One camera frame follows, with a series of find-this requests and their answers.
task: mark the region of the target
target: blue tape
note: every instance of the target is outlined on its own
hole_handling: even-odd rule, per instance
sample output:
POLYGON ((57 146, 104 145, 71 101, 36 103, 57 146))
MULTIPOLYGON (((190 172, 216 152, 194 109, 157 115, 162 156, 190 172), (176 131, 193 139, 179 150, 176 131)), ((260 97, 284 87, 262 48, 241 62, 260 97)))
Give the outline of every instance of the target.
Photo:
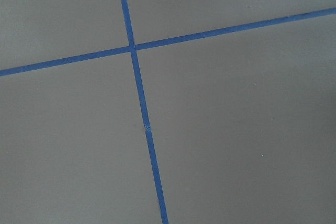
MULTIPOLYGON (((211 31, 204 31, 201 33, 189 34, 189 35, 173 37, 173 38, 168 38, 168 39, 161 39, 161 40, 156 40, 156 41, 151 41, 151 42, 146 42, 146 43, 135 45, 135 48, 136 50, 142 50, 142 49, 149 49, 153 47, 161 47, 161 46, 166 46, 166 45, 180 43, 180 42, 194 40, 194 39, 201 39, 201 38, 207 38, 207 37, 212 37, 212 36, 217 36, 217 35, 222 35, 222 34, 235 33, 237 31, 250 30, 250 29, 255 29, 255 28, 260 28, 260 27, 265 27, 265 26, 272 26, 272 25, 282 24, 286 22, 298 21, 298 20, 303 20, 307 18, 316 18, 316 17, 326 16, 326 15, 331 15, 331 14, 336 14, 336 8, 317 10, 315 12, 310 12, 310 13, 297 14, 297 15, 292 15, 292 16, 287 16, 287 17, 282 17, 282 18, 274 18, 274 19, 263 20, 263 21, 258 21, 254 23, 249 23, 249 24, 226 27, 226 28, 221 28, 221 29, 216 29, 216 30, 211 30, 211 31)), ((134 45, 133 33, 131 33, 131 40, 133 41, 133 45, 134 45)), ((28 71, 42 69, 42 68, 49 68, 49 67, 54 67, 58 65, 69 64, 69 63, 83 61, 83 60, 89 60, 89 59, 95 59, 95 58, 100 58, 100 57, 105 57, 105 56, 122 54, 124 52, 130 52, 129 47, 120 47, 120 48, 115 48, 115 49, 110 49, 110 50, 105 50, 105 51, 100 51, 100 52, 92 52, 90 54, 85 54, 85 55, 72 56, 68 58, 45 61, 45 62, 40 62, 40 63, 16 67, 16 68, 4 69, 4 70, 0 70, 0 77, 7 76, 10 74, 15 74, 15 73, 28 72, 28 71)))
POLYGON ((231 26, 231 27, 226 27, 226 28, 221 28, 221 29, 216 29, 216 30, 204 31, 201 33, 168 38, 168 39, 161 39, 161 40, 156 40, 152 42, 138 44, 135 46, 135 48, 137 50, 142 50, 142 49, 148 49, 148 48, 153 48, 153 47, 161 47, 165 45, 180 43, 180 42, 194 40, 194 39, 202 39, 202 38, 213 37, 213 36, 222 35, 222 34, 230 34, 230 33, 235 33, 237 31, 244 31, 244 30, 250 30, 250 29, 255 29, 255 28, 260 28, 260 27, 265 27, 265 26, 278 25, 281 23, 298 21, 298 20, 303 20, 307 18, 316 18, 316 17, 321 17, 325 15, 330 15, 330 14, 336 14, 336 8, 318 10, 315 12, 303 13, 303 14, 292 15, 292 16, 287 16, 287 17, 282 17, 282 18, 263 20, 263 21, 258 21, 258 22, 253 22, 253 23, 248 23, 248 24, 243 24, 243 25, 238 25, 238 26, 231 26))
POLYGON ((149 116, 148 116, 147 104, 146 104, 145 94, 144 94, 143 85, 142 85, 138 54, 136 53, 135 44, 134 44, 134 35, 133 35, 133 29, 132 29, 132 24, 131 24, 130 12, 128 9, 127 0, 120 0, 120 1, 121 1, 122 11, 124 14, 126 32, 127 32, 128 42, 130 46, 130 53, 131 53, 131 58, 132 58, 135 82, 137 84, 136 88, 138 90, 142 120, 146 128, 146 139, 147 139, 147 145, 148 145, 148 150, 149 150, 149 155, 150 155, 150 160, 151 160, 151 165, 152 165, 156 194, 159 200, 161 220, 163 224, 168 224, 168 217, 167 217, 167 211, 166 211, 166 206, 165 206, 164 197, 163 197, 159 166, 158 166, 158 161, 156 159, 156 153, 155 153, 153 136, 152 136, 151 126, 150 126, 150 121, 149 121, 149 116))
POLYGON ((74 62, 83 61, 83 60, 90 60, 90 59, 111 56, 111 55, 122 54, 124 52, 129 52, 129 51, 130 51, 129 47, 119 47, 119 48, 100 51, 100 52, 92 52, 92 53, 85 54, 85 55, 77 55, 77 56, 72 56, 68 58, 44 61, 44 62, 35 63, 31 65, 0 70, 0 76, 8 76, 10 74, 28 72, 28 71, 33 71, 33 70, 42 69, 42 68, 50 68, 54 66, 74 63, 74 62))

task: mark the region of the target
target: gray painted floor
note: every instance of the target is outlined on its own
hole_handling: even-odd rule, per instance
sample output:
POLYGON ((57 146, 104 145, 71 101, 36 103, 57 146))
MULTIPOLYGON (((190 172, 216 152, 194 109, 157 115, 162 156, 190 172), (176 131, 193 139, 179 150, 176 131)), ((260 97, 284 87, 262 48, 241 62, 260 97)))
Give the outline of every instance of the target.
MULTIPOLYGON (((336 0, 128 0, 136 43, 336 0)), ((120 0, 0 0, 0 70, 128 45, 120 0)), ((336 15, 138 51, 170 223, 336 223, 336 15)), ((161 223, 130 54, 0 77, 0 223, 161 223)))

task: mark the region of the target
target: blue painter's tape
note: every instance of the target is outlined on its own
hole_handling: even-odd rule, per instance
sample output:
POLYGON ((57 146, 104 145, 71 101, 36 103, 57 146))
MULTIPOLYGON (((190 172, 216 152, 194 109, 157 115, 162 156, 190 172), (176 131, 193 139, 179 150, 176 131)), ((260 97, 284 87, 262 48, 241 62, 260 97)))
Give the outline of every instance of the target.
POLYGON ((35 63, 31 65, 0 70, 0 76, 8 76, 10 74, 28 72, 28 71, 42 69, 42 68, 50 68, 54 66, 74 63, 74 62, 83 61, 83 60, 90 60, 90 59, 111 56, 111 55, 122 54, 124 52, 129 52, 129 51, 130 51, 129 47, 119 47, 119 48, 100 51, 100 52, 92 52, 92 53, 85 54, 85 55, 77 55, 77 56, 72 56, 68 58, 44 61, 44 62, 35 63))
MULTIPOLYGON (((217 35, 222 35, 222 34, 235 33, 237 31, 250 30, 250 29, 255 29, 255 28, 260 28, 260 27, 265 27, 265 26, 272 26, 272 25, 282 24, 286 22, 298 21, 298 20, 303 20, 303 19, 308 19, 308 18, 316 18, 316 17, 326 16, 326 15, 331 15, 331 14, 336 14, 336 8, 317 10, 315 12, 310 12, 310 13, 297 14, 297 15, 286 16, 282 18, 263 20, 259 22, 226 27, 226 28, 221 28, 221 29, 216 29, 216 30, 211 30, 211 31, 204 31, 201 33, 189 34, 189 35, 173 37, 173 38, 168 38, 168 39, 161 39, 161 40, 156 40, 156 41, 151 41, 151 42, 146 42, 146 43, 135 45, 135 48, 136 50, 142 50, 142 49, 149 49, 153 47, 161 47, 165 45, 180 43, 180 42, 194 40, 194 39, 201 39, 201 38, 207 38, 207 37, 212 37, 212 36, 217 36, 217 35)), ((129 18, 125 19, 125 24, 126 24, 127 29, 131 27, 129 18)), ((130 45, 134 45, 133 33, 130 33, 129 39, 131 39, 130 45)), ((4 69, 4 70, 0 70, 0 77, 7 76, 10 74, 15 74, 15 73, 28 72, 28 71, 42 69, 42 68, 49 68, 49 67, 54 67, 58 65, 69 64, 69 63, 83 61, 83 60, 89 60, 89 59, 110 56, 110 55, 122 54, 124 52, 130 52, 129 47, 120 47, 120 48, 115 48, 115 49, 110 49, 110 50, 105 50, 105 51, 100 51, 100 52, 92 52, 92 53, 85 54, 85 55, 72 56, 68 58, 45 61, 45 62, 35 63, 35 64, 16 67, 16 68, 4 69)))
POLYGON ((158 166, 158 161, 156 159, 153 136, 152 136, 151 126, 150 126, 150 121, 149 121, 149 116, 148 116, 145 94, 143 90, 140 66, 139 66, 139 61, 138 61, 138 54, 136 52, 135 44, 134 44, 134 35, 133 35, 131 17, 130 17, 130 12, 128 9, 127 0, 121 0, 121 6, 122 6, 123 14, 124 14, 124 21, 125 21, 126 32, 127 32, 127 37, 128 37, 129 47, 130 47, 131 58, 132 58, 135 82, 137 84, 136 88, 138 90, 143 125, 146 128, 146 139, 147 139, 147 145, 148 145, 148 150, 150 154, 156 194, 159 200, 161 220, 163 224, 168 224, 168 217, 167 217, 167 211, 166 211, 166 206, 165 206, 164 197, 163 197, 159 166, 158 166))
POLYGON ((161 40, 138 44, 135 46, 135 48, 137 50, 142 50, 142 49, 148 49, 148 48, 153 48, 153 47, 161 47, 165 45, 180 43, 180 42, 194 40, 194 39, 202 39, 202 38, 212 37, 212 36, 217 36, 217 35, 222 35, 222 34, 230 34, 230 33, 235 33, 237 31, 244 31, 244 30, 250 30, 250 29, 255 29, 255 28, 260 28, 260 27, 265 27, 265 26, 278 25, 278 24, 282 24, 286 22, 298 21, 298 20, 303 20, 307 18, 316 18, 316 17, 321 17, 325 15, 330 15, 330 14, 336 14, 336 8, 318 10, 315 12, 297 14, 297 15, 286 16, 282 18, 268 19, 268 20, 263 20, 263 21, 258 21, 258 22, 253 22, 253 23, 248 23, 248 24, 243 24, 243 25, 238 25, 238 26, 231 26, 231 27, 226 27, 226 28, 221 28, 221 29, 216 29, 216 30, 204 31, 201 33, 189 34, 189 35, 173 37, 173 38, 168 38, 168 39, 161 39, 161 40))

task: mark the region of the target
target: gray floor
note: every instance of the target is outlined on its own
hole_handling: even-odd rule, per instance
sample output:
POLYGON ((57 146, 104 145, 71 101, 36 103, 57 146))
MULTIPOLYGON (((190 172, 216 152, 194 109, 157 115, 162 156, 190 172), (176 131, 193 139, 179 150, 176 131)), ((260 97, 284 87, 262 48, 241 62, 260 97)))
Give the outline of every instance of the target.
MULTIPOLYGON (((136 43, 336 0, 128 0, 136 43)), ((0 70, 128 45, 120 0, 0 0, 0 70)), ((170 223, 336 223, 336 15, 138 51, 170 223)), ((0 223, 161 223, 130 54, 0 77, 0 223)))

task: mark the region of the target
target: blue tape line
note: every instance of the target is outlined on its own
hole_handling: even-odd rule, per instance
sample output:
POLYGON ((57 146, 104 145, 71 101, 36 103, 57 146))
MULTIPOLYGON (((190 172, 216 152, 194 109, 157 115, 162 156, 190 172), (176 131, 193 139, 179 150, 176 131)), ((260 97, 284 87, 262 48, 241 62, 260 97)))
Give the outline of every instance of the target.
POLYGON ((207 37, 212 37, 212 36, 217 36, 217 35, 222 35, 222 34, 230 34, 230 33, 235 33, 237 31, 244 31, 244 30, 250 30, 250 29, 255 29, 255 28, 260 28, 260 27, 265 27, 265 26, 278 25, 281 23, 303 20, 307 18, 316 18, 316 17, 321 17, 325 15, 330 15, 330 14, 336 14, 336 8, 318 10, 315 12, 297 14, 297 15, 286 16, 282 18, 263 20, 263 21, 258 21, 258 22, 253 22, 253 23, 248 23, 248 24, 243 24, 243 25, 238 25, 238 26, 231 26, 231 27, 226 27, 226 28, 221 28, 221 29, 216 29, 216 30, 204 31, 201 33, 168 38, 168 39, 161 39, 161 40, 156 40, 152 42, 138 44, 135 46, 135 48, 137 50, 142 50, 142 49, 148 49, 148 48, 153 48, 153 47, 161 47, 165 45, 180 43, 180 42, 194 40, 194 39, 207 38, 207 37))
POLYGON ((151 160, 151 165, 152 165, 156 194, 159 200, 161 220, 163 224, 168 224, 168 217, 167 217, 167 211, 166 211, 166 206, 165 206, 164 197, 163 197, 159 166, 158 166, 158 161, 156 159, 153 136, 152 136, 151 126, 150 126, 150 121, 149 121, 149 116, 148 116, 145 94, 144 94, 143 85, 142 85, 138 54, 136 53, 135 44, 134 44, 134 35, 133 35, 131 17, 130 17, 130 12, 128 9, 127 0, 121 0, 121 6, 122 6, 123 14, 124 14, 126 32, 127 32, 128 42, 130 46, 130 53, 131 53, 131 58, 132 58, 135 82, 137 84, 136 88, 138 89, 142 120, 146 128, 146 139, 147 139, 147 145, 148 145, 148 150, 149 150, 149 155, 150 155, 150 160, 151 160))
POLYGON ((122 54, 124 52, 129 52, 129 51, 130 51, 129 47, 119 47, 119 48, 100 51, 100 52, 92 52, 92 53, 85 54, 85 55, 77 55, 77 56, 72 56, 72 57, 67 57, 67 58, 62 58, 62 59, 57 59, 57 60, 44 61, 44 62, 35 63, 31 65, 0 70, 0 76, 8 76, 10 74, 28 72, 28 71, 33 71, 33 70, 42 69, 42 68, 50 68, 54 66, 69 64, 69 63, 83 61, 83 60, 90 60, 90 59, 111 56, 111 55, 122 54))
MULTIPOLYGON (((201 33, 189 34, 189 35, 173 37, 173 38, 168 38, 168 39, 161 39, 161 40, 138 44, 135 46, 135 48, 136 50, 142 50, 142 49, 149 49, 153 47, 161 47, 165 45, 180 43, 180 42, 194 40, 194 39, 201 39, 201 38, 207 38, 207 37, 212 37, 212 36, 217 36, 217 35, 222 35, 222 34, 235 33, 237 31, 250 30, 250 29, 255 29, 255 28, 260 28, 260 27, 265 27, 265 26, 272 26, 272 25, 282 24, 286 22, 298 21, 298 20, 303 20, 307 18, 316 18, 316 17, 326 16, 326 15, 331 15, 331 14, 336 14, 336 8, 317 10, 315 12, 310 12, 310 13, 297 14, 297 15, 292 15, 292 16, 287 16, 287 17, 282 17, 282 18, 274 18, 274 19, 263 20, 263 21, 258 21, 254 23, 249 23, 249 24, 226 27, 226 28, 221 28, 221 29, 216 29, 216 30, 211 30, 211 31, 204 31, 201 33)), ((10 74, 15 74, 15 73, 28 72, 28 71, 42 69, 42 68, 49 68, 49 67, 54 67, 58 65, 69 64, 69 63, 83 61, 83 60, 90 60, 90 59, 95 59, 95 58, 100 58, 100 57, 105 57, 105 56, 123 54, 125 52, 130 52, 129 47, 120 47, 120 48, 115 48, 115 49, 110 49, 110 50, 105 50, 105 51, 100 51, 100 52, 92 52, 90 54, 85 54, 85 55, 72 56, 68 58, 45 61, 45 62, 40 62, 40 63, 16 67, 16 68, 9 68, 9 69, 0 70, 0 77, 7 76, 10 74)))

